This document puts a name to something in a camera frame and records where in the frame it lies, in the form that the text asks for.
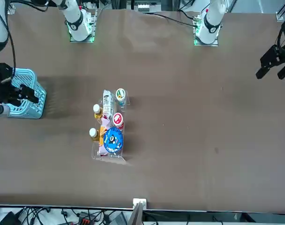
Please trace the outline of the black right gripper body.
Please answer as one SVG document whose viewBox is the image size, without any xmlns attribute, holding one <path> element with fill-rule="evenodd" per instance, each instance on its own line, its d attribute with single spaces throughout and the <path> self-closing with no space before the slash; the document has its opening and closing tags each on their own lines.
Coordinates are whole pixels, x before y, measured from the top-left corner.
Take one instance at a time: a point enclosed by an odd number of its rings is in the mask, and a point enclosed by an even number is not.
<svg viewBox="0 0 285 225">
<path fill-rule="evenodd" d="M 15 88 L 11 84 L 13 79 L 13 68 L 6 63 L 0 63 L 0 103 L 15 103 L 13 98 Z"/>
</svg>

